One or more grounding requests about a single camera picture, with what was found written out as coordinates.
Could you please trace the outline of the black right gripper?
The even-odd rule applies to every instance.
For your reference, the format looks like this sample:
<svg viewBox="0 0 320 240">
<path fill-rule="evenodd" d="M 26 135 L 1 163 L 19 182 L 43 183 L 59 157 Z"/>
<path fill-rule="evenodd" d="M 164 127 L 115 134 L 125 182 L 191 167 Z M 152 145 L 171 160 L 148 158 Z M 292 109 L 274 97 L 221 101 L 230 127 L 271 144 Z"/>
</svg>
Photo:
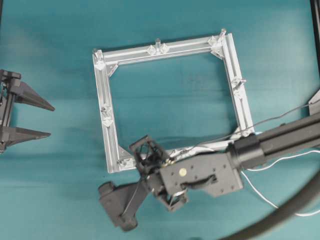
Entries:
<svg viewBox="0 0 320 240">
<path fill-rule="evenodd" d="M 137 186 L 152 193 L 169 211 L 188 202 L 188 190 L 202 190 L 212 197 L 219 197 L 244 187 L 229 150 L 178 158 L 169 155 L 148 135 L 129 148 L 140 174 Z"/>
</svg>

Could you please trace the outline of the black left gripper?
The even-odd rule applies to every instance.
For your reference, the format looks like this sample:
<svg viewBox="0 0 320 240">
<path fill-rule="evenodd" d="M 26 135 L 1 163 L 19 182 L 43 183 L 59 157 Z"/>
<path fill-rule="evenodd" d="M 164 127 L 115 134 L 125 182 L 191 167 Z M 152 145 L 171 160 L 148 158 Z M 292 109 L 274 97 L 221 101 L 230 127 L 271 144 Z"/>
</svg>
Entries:
<svg viewBox="0 0 320 240">
<path fill-rule="evenodd" d="M 7 148 L 8 141 L 10 144 L 18 144 L 31 140 L 47 138 L 51 135 L 49 132 L 36 131 L 26 128 L 15 127 L 13 133 L 7 133 L 10 127 L 13 105 L 16 94 L 12 92 L 12 84 L 15 80 L 20 83 L 21 75 L 16 72 L 10 72 L 4 69 L 0 70 L 0 153 L 3 154 Z M 20 93 L 18 102 L 21 104 L 31 105 L 49 111 L 55 108 L 36 93 L 27 83 L 21 82 L 19 86 Z"/>
</svg>

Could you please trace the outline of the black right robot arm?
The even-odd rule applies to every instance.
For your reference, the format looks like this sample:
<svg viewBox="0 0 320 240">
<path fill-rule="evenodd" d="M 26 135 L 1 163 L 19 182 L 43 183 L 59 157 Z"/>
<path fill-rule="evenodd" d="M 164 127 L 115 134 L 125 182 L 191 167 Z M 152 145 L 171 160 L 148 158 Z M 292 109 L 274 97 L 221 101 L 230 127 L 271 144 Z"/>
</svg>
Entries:
<svg viewBox="0 0 320 240">
<path fill-rule="evenodd" d="M 228 143 L 221 151 L 201 144 L 170 156 L 149 136 L 130 145 L 147 193 L 170 211 L 187 202 L 188 190 L 202 190 L 213 197 L 241 190 L 241 172 L 255 171 L 270 159 L 313 148 L 320 143 L 320 117 L 312 115 L 260 134 Z"/>
</svg>

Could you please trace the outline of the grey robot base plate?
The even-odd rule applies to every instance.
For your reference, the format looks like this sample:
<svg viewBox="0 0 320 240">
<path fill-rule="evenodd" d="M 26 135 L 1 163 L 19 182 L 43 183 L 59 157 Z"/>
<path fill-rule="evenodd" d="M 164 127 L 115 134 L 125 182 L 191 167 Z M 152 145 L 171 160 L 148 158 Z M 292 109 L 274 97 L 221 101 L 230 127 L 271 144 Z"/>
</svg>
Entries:
<svg viewBox="0 0 320 240">
<path fill-rule="evenodd" d="M 320 89 L 313 95 L 308 102 L 309 115 L 315 115 L 320 112 Z"/>
</svg>

